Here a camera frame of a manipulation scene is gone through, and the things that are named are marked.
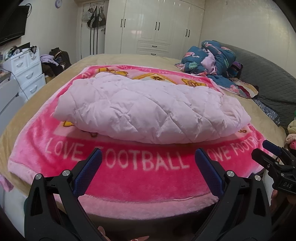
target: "backpack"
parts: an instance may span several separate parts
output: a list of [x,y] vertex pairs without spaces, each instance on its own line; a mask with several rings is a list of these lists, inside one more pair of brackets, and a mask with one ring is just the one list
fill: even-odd
[[62,51],[59,48],[52,49],[49,53],[54,56],[54,61],[56,61],[63,70],[69,68],[72,64],[70,62],[69,54],[66,51]]

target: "drawer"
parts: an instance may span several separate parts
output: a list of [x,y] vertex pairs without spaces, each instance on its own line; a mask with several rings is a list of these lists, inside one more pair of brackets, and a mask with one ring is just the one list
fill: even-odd
[[26,54],[22,54],[11,60],[12,72],[18,74],[28,68]]
[[169,52],[169,48],[170,48],[170,45],[166,45],[166,44],[138,41],[138,49],[150,49],[150,50]]
[[29,51],[26,53],[28,67],[31,65],[34,65],[40,61],[40,55],[39,55],[39,48],[36,49],[36,53],[32,53],[32,51]]
[[29,69],[18,74],[16,77],[21,87],[24,89],[30,84],[31,81],[33,81],[35,78],[37,78],[41,74],[42,74],[42,67],[41,67],[41,62],[39,61]]
[[168,57],[169,53],[167,52],[160,52],[160,51],[153,51],[153,50],[144,50],[144,49],[137,49],[137,54],[145,54],[145,55],[152,55],[152,56],[160,56],[160,57]]
[[24,89],[24,93],[22,91],[19,92],[19,95],[26,100],[26,96],[30,99],[34,94],[36,94],[43,86],[45,86],[45,76],[44,74],[38,76],[34,79],[30,85]]

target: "white wardrobe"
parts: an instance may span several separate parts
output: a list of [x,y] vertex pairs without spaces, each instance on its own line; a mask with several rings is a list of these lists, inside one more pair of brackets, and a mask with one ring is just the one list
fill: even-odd
[[199,44],[205,0],[109,0],[105,53],[181,59]]

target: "light pink quilted jacket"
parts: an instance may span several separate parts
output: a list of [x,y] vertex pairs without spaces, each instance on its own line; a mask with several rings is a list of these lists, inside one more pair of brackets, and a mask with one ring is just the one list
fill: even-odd
[[251,118],[236,98],[208,87],[99,73],[59,97],[54,117],[115,139],[171,144],[215,140]]

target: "hand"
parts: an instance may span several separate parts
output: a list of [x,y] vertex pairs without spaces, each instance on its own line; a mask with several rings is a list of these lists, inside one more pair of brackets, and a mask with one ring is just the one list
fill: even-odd
[[[270,210],[274,211],[278,205],[277,203],[277,196],[278,196],[278,191],[273,190],[272,195],[271,195],[271,204],[270,204]],[[288,202],[295,205],[296,204],[296,196],[294,195],[287,195]]]

